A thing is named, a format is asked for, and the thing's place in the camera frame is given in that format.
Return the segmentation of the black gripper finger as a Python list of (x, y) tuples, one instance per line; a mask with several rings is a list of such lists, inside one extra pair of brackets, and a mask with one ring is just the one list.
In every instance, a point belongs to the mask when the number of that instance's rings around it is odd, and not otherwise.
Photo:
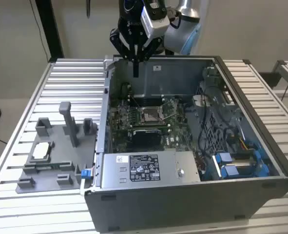
[(145, 35), (139, 36), (137, 44), (137, 53), (135, 57), (135, 77), (139, 77), (139, 63), (147, 61), (157, 50), (157, 48), (162, 43), (162, 38), (157, 37), (152, 39), (147, 46), (144, 44), (148, 41)]
[[(121, 40), (120, 35), (124, 37), (129, 47), (127, 47)], [(110, 42), (119, 52), (119, 54), (128, 61), (133, 63), (133, 77), (136, 77), (136, 54), (135, 54), (135, 44), (134, 44), (134, 33), (131, 29), (124, 28), (122, 32), (118, 28), (112, 29), (110, 32)]]

